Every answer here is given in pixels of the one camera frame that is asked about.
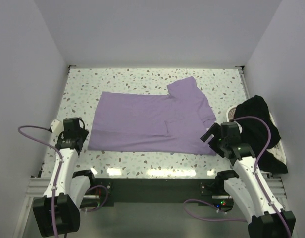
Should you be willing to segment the purple t shirt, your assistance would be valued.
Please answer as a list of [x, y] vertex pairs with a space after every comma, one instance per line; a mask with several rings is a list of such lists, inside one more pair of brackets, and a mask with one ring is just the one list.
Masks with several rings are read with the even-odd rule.
[[167, 90], [167, 95], [102, 92], [88, 149], [214, 156], [201, 137], [216, 116], [196, 80], [177, 80]]

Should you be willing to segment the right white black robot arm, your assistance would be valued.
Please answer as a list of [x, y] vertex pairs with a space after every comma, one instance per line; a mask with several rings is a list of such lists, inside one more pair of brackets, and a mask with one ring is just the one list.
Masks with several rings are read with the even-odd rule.
[[246, 218], [249, 236], [292, 237], [296, 218], [272, 193], [251, 146], [242, 142], [238, 125], [234, 122], [214, 123], [201, 141], [230, 160], [232, 169], [217, 174], [214, 188], [217, 193], [228, 193], [232, 197]]

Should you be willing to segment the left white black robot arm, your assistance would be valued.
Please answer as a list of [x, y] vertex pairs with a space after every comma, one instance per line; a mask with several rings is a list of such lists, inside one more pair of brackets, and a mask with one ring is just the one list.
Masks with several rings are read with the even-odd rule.
[[34, 216], [44, 238], [78, 231], [83, 197], [97, 188], [91, 170], [74, 170], [89, 134], [84, 122], [69, 118], [60, 128], [53, 124], [51, 130], [58, 134], [55, 167], [43, 196], [33, 202]]

